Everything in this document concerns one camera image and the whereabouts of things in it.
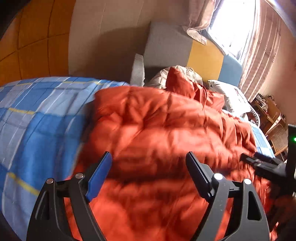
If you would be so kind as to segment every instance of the beige pillow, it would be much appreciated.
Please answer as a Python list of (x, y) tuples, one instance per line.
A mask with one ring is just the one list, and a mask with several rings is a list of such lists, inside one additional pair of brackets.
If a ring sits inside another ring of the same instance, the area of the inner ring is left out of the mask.
[[(198, 73), (194, 72), (194, 70), (191, 67), (183, 67), (180, 65), (176, 65), (172, 67), (182, 72), (190, 81), (203, 85), (201, 76)], [(154, 76), (144, 86), (154, 87), (158, 89), (165, 89), (165, 83), (166, 83), (169, 69), (170, 67), (159, 71), (157, 75)]]

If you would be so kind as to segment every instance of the blue plaid blanket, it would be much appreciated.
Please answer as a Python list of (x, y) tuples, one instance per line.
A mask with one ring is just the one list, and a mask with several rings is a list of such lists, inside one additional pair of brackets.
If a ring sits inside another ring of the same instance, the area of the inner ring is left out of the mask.
[[(82, 144), (87, 103), (100, 89), (125, 82), (77, 77), (21, 80), (0, 88), (0, 210), (26, 240), (30, 216), (45, 180), (72, 174)], [(273, 156), (252, 125), (259, 152)]]

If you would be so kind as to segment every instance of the screw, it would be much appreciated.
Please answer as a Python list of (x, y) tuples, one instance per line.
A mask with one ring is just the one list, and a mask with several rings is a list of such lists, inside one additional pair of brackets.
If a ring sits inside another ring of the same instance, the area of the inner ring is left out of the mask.
[(52, 184), (53, 182), (54, 182), (54, 180), (52, 178), (49, 178), (49, 179), (46, 180), (47, 184)]
[(246, 178), (246, 179), (244, 180), (244, 183), (247, 184), (247, 185), (250, 185), (250, 184), (252, 183), (252, 181), (251, 181), (250, 179), (247, 179), (247, 178)]
[(222, 180), (223, 179), (223, 175), (221, 173), (215, 173), (214, 174), (214, 178), (217, 180)]
[(83, 178), (84, 177), (84, 175), (83, 175), (83, 173), (77, 173), (76, 175), (75, 175), (75, 177), (77, 178), (77, 179), (81, 179), (81, 178)]

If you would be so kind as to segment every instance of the wall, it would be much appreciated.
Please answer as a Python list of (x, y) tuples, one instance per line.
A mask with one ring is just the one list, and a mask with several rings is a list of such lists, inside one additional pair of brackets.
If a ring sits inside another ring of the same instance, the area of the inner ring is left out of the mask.
[(275, 102), (287, 123), (296, 123), (296, 39), (285, 24), (274, 65), (260, 93), (274, 95)]
[(184, 0), (76, 0), (69, 74), (129, 81), (135, 53), (144, 53), (150, 22), (185, 24), (188, 9)]
[(31, 0), (0, 40), (0, 86), (68, 75), (68, 39), (75, 0)]
[(266, 0), (284, 19), (296, 37), (296, 0)]

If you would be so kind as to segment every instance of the yellow cushion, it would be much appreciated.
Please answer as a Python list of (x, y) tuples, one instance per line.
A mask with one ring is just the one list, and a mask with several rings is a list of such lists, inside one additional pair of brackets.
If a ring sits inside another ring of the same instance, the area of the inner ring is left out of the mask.
[(223, 63), (223, 54), (211, 42), (203, 45), (193, 40), (187, 66), (192, 67), (203, 81), (217, 80)]

